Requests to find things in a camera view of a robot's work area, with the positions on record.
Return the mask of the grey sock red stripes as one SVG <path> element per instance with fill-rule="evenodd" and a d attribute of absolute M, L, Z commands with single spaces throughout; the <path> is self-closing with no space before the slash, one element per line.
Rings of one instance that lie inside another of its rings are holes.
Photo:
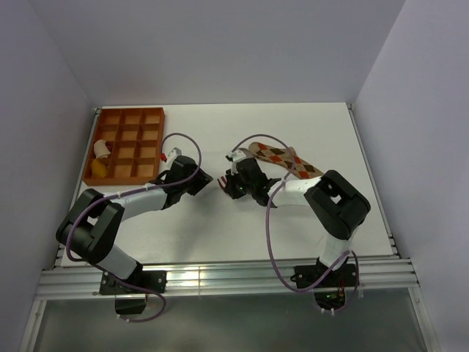
<path fill-rule="evenodd" d="M 218 185 L 220 186 L 220 188 L 221 188 L 224 192 L 226 192 L 227 187 L 228 187 L 228 180 L 226 179 L 226 177 L 223 175 L 223 176 L 219 177 L 219 178 L 217 179 L 217 181 L 218 181 Z"/>

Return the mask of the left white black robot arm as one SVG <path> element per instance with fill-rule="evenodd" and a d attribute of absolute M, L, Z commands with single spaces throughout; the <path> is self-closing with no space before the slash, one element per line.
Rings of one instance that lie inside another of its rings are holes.
<path fill-rule="evenodd" d="M 213 178 L 190 157 L 179 155 L 169 169 L 140 188 L 106 196 L 85 190 L 56 231 L 56 239 L 69 251 L 95 267 L 117 277 L 126 293 L 134 293 L 143 283 L 141 263 L 114 242 L 122 222 L 144 213 L 165 210 L 183 195 L 199 193 Z"/>

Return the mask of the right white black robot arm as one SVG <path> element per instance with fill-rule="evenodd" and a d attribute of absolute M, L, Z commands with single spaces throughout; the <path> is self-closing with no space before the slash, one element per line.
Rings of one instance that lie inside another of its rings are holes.
<path fill-rule="evenodd" d="M 341 279 L 354 232 L 371 205 L 340 173 L 329 170 L 303 180 L 269 178 L 256 159 L 245 158 L 227 170 L 218 184 L 232 199 L 249 195 L 263 207 L 309 206 L 328 234 L 318 259 L 318 280 L 331 286 Z"/>

